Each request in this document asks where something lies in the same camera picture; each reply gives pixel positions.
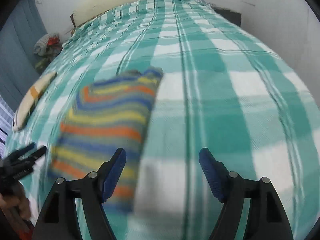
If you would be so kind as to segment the person's left hand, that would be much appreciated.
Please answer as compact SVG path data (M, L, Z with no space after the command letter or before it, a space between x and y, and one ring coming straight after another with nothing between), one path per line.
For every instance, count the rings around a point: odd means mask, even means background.
M24 220L29 220L31 217L30 202L25 196L25 190L20 182L14 185L12 195L3 196L1 194L1 210L9 211L15 207L19 209L19 215Z

